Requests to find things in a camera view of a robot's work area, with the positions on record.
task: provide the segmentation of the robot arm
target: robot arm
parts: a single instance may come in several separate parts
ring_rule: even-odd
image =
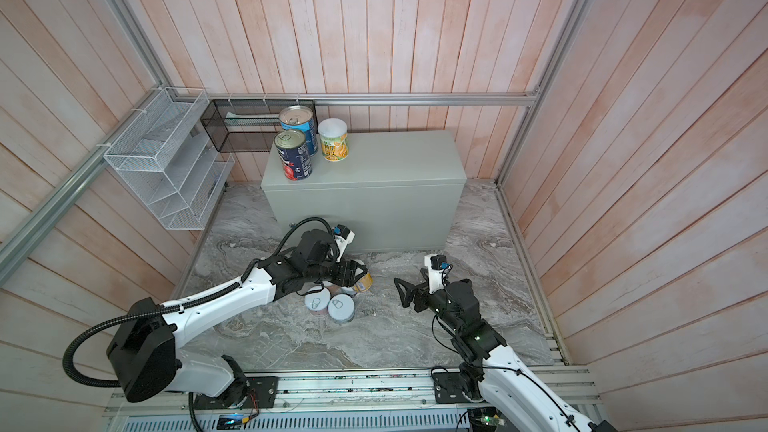
[[[445,255],[427,255],[425,266],[423,283],[396,278],[395,286],[404,308],[413,303],[416,312],[431,309],[453,336],[451,343],[464,359],[459,378],[467,399],[484,399],[521,432],[615,432],[608,422],[592,423],[525,366],[504,337],[481,317],[472,282],[448,281],[451,266]]]
[[[326,230],[304,232],[297,246],[281,253],[293,231],[309,221],[322,222]],[[122,387],[129,402],[173,390],[205,394],[225,407],[236,405],[245,398],[248,388],[248,380],[237,363],[228,356],[208,357],[180,348],[219,322],[298,292],[305,283],[354,285],[366,268],[342,259],[353,238],[354,233],[346,226],[331,229],[321,218],[305,219],[292,227],[274,254],[253,260],[242,276],[162,304],[143,299],[131,306],[127,315],[83,332],[64,352],[64,372],[81,384]],[[116,325],[120,327],[107,356],[118,379],[82,375],[74,366],[74,352],[92,335]]]

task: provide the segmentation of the white wire mesh shelf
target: white wire mesh shelf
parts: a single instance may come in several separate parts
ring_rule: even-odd
[[[204,229],[234,165],[231,154],[216,162],[207,134],[190,135],[207,103],[205,92],[175,102],[163,89],[104,155],[166,228]]]
[[[208,105],[201,91],[193,102],[173,101],[162,89],[104,154],[117,171],[162,172]]]

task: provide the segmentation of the black wire mesh basket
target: black wire mesh basket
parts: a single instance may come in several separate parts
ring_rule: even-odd
[[[295,105],[312,110],[317,124],[313,101],[273,99],[211,100],[200,121],[219,152],[268,152],[283,129],[278,115]]]

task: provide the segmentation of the can lid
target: can lid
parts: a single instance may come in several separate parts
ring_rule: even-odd
[[[355,302],[347,294],[333,296],[328,304],[328,314],[337,321],[350,320],[355,313]]]
[[[305,141],[304,132],[295,129],[283,130],[275,136],[275,145],[281,149],[295,149]]]
[[[324,137],[341,137],[346,134],[346,123],[341,119],[325,119],[317,126],[317,131]]]
[[[304,305],[311,311],[321,311],[328,307],[328,302],[331,300],[331,292],[327,288],[319,290],[320,286],[312,287],[310,290],[317,290],[315,294],[307,294],[304,296]]]
[[[286,107],[278,117],[280,121],[288,126],[298,126],[312,120],[312,110],[309,107],[304,106],[291,106]]]

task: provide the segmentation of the marble floor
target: marble floor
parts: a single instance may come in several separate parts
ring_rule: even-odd
[[[490,181],[464,188],[444,253],[452,280],[470,278],[482,316],[528,365],[551,364],[542,325]],[[239,275],[280,241],[269,203],[258,185],[234,185],[224,199],[183,295]],[[392,279],[419,283],[424,252],[352,256],[368,264],[369,291],[354,297],[353,321],[339,325],[311,315],[303,298],[288,295],[203,332],[185,348],[228,354],[246,371],[456,366],[460,357],[433,338],[433,314],[402,308]],[[447,333],[437,337],[449,344]]]

